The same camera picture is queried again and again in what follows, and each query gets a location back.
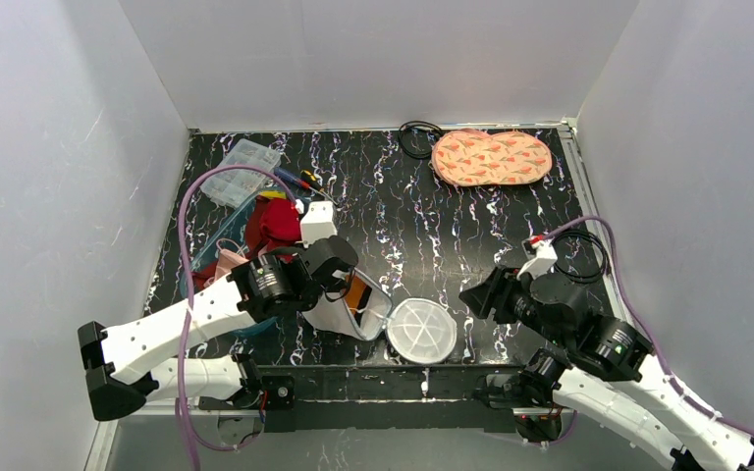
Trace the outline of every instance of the black marble surface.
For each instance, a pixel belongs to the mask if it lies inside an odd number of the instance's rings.
[[[494,264],[520,266],[520,242],[581,215],[556,129],[528,132],[544,141],[554,166],[543,180],[525,186],[457,188],[440,181],[428,161],[403,155],[393,131],[198,134],[190,140],[173,217],[145,306],[145,314],[182,299],[177,210],[189,183],[221,162],[241,138],[283,152],[282,166],[310,169],[342,203],[340,235],[360,251],[359,268],[399,303],[425,297],[448,308],[458,324],[450,364],[523,364],[543,341],[518,326],[479,320],[458,293],[480,283]],[[209,238],[230,209],[198,192],[188,214],[192,253]],[[567,242],[561,263],[581,272],[596,268],[590,247]],[[589,288],[592,306],[610,312],[602,284]],[[224,335],[193,347],[190,356],[218,357],[239,348],[260,365],[396,365],[402,363],[384,336],[364,342],[314,331],[301,317],[247,339]]]

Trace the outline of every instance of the white wall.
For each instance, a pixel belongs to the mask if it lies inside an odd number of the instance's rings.
[[[0,469],[82,469],[77,327],[140,306],[187,147],[117,2],[0,0]]]
[[[631,298],[676,372],[754,427],[754,0],[644,0],[579,130]]]
[[[205,131],[575,116],[638,0],[121,0]]]

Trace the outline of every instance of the robotic hand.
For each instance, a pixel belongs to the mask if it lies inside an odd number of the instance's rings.
[[[520,322],[559,349],[540,349],[502,391],[538,406],[584,413],[639,446],[665,468],[740,471],[754,465],[754,438],[691,407],[709,407],[680,379],[667,377],[652,343],[634,327],[594,313],[586,291],[561,273],[549,240],[525,243],[521,269],[496,267],[460,299],[481,319]],[[670,384],[677,380],[682,394]]]
[[[236,267],[195,295],[188,344],[271,317],[310,311],[326,293],[347,289],[346,275],[358,261],[354,249],[338,235],[316,239],[305,250],[278,250]],[[283,254],[293,259],[284,261]],[[177,396],[174,357],[188,308],[183,300],[121,326],[105,328],[91,322],[79,328],[85,382],[96,420],[119,419],[148,401]],[[189,396],[235,403],[247,394],[271,389],[248,355],[187,359],[185,367]]]

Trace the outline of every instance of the blue screwdriver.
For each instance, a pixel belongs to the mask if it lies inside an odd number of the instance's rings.
[[[296,186],[298,188],[302,188],[302,189],[307,189],[307,190],[313,191],[314,193],[316,193],[316,194],[318,194],[318,195],[326,198],[328,201],[331,201],[332,203],[334,203],[334,206],[339,206],[337,204],[337,202],[334,201],[334,198],[331,197],[331,195],[329,195],[325,191],[322,191],[322,190],[319,190],[319,189],[316,189],[316,188],[312,187],[310,185],[310,183],[308,183],[308,182],[300,179],[296,175],[288,172],[287,170],[285,170],[285,169],[283,169],[281,167],[276,167],[275,169],[273,169],[273,175],[275,175],[276,177],[279,177],[285,183],[290,183],[293,186]]]

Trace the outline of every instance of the orange patterned fabric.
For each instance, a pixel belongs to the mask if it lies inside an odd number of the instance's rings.
[[[458,186],[527,184],[551,171],[551,149],[524,132],[452,131],[432,149],[435,173]]]

